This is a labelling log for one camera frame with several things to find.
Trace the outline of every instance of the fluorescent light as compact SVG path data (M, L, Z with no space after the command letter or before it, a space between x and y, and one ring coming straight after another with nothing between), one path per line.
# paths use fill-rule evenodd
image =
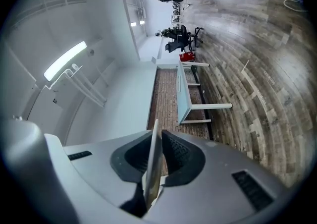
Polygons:
M47 70L44 72L44 77L47 78L48 81L51 81L55 74L58 73L59 70L62 69L64 65L67 64L74 56L80 53L83 49L87 47L86 43L82 41L76 46L72 47L69 51L64 53L60 58L58 58Z

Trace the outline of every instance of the red box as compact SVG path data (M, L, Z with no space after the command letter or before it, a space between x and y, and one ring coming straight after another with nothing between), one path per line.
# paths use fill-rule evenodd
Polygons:
M183 54L179 54L179 57L180 57L180 60L182 62L188 62L188 61L191 61L191 60L195 60L195 55L193 52L186 52L186 53L183 53Z

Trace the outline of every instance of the cable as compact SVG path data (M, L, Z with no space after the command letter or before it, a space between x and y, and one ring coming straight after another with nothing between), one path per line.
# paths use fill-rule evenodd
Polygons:
M289 9L295 11L295 12L308 12L308 11L306 11L306 10L296 10L296 9L293 9L293 8L291 8L290 6L288 6L288 5L285 3L286 1L288 1L288 0L284 0L283 3L284 3L284 5L285 5L287 8L289 8Z

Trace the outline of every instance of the white desk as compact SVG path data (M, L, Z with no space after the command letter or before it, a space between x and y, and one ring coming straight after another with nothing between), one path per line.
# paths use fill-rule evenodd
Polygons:
M200 84L189 84L186 80L186 75L183 65L196 65L206 66L207 63L195 63L195 62L179 62L177 67L176 78L176 93L177 93L177 112L178 112L178 124L181 123L202 123L211 122L210 119L205 120L185 120L189 112L192 110L214 110L214 109L229 109L232 107L231 103L226 104L192 104L189 95L189 86L200 86Z

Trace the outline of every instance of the black chair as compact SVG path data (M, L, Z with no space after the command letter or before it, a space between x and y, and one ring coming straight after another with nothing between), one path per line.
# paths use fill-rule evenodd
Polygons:
M174 42L168 43L165 45L165 50L169 53L173 52L176 49L181 48L184 51L186 46L189 47L189 50L192 51L192 42L195 42L195 47L197 48L197 41L203 43L201 39L198 38L199 31L203 28L196 28L195 34L192 35L190 32L187 32L187 29L184 25L181 26L181 36L177 36L177 40Z

